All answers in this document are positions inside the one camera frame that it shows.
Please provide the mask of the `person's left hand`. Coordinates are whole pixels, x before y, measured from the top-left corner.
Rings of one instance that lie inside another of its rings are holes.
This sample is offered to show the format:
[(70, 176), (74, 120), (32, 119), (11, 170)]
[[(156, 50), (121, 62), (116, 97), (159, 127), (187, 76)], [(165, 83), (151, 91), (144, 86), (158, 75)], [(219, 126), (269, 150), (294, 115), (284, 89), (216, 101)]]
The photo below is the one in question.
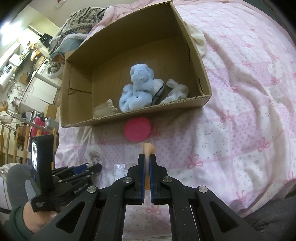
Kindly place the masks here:
[(34, 212), (30, 202), (23, 207), (23, 221), (26, 227), (33, 233), (37, 233), (43, 226), (57, 216), (55, 211)]

